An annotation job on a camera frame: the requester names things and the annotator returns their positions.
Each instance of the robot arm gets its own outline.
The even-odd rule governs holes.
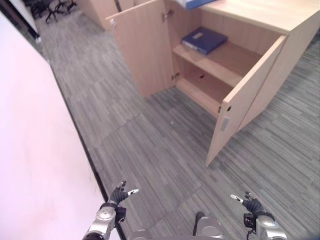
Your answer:
[[[139,192],[139,189],[125,192],[125,185],[126,181],[120,182],[113,190],[108,202],[101,205],[83,240],[108,240],[112,229],[125,219],[126,209],[119,207],[119,203]]]
[[[243,215],[243,223],[247,228],[251,228],[249,235],[254,233],[260,240],[287,240],[287,235],[282,227],[275,221],[274,216],[255,197],[251,197],[250,192],[246,192],[245,198],[241,199],[236,195],[230,197],[241,203],[250,213]]]

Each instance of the cabinet shelf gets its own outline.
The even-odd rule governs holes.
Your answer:
[[[224,43],[208,55],[182,44],[175,47],[173,52],[231,87],[235,87],[261,57],[231,42]]]
[[[176,87],[216,119],[223,99],[232,90],[228,84],[201,70],[181,76]]]

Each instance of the white wall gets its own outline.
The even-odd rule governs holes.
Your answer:
[[[0,33],[0,239],[80,240],[97,182],[49,64],[1,12]]]
[[[25,4],[21,0],[9,0],[12,5],[18,10],[18,12],[24,17],[24,19],[30,24],[30,26],[33,28],[33,30],[38,33],[35,20],[32,17],[32,14],[30,13],[29,9],[26,8]]]

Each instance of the blue object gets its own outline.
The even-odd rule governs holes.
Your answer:
[[[204,4],[211,3],[215,0],[176,0],[185,9],[194,9]]]
[[[183,37],[181,42],[201,54],[208,55],[212,50],[224,44],[227,39],[225,35],[201,26]]]

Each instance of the wooden desk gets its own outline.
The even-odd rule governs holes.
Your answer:
[[[100,27],[104,28],[105,18],[118,13],[114,0],[76,0],[81,11]]]
[[[193,10],[151,0],[105,21],[141,96],[177,87],[217,119],[208,166],[274,97],[319,29],[320,12],[317,0],[217,0]],[[208,56],[181,45],[199,26],[228,42]]]

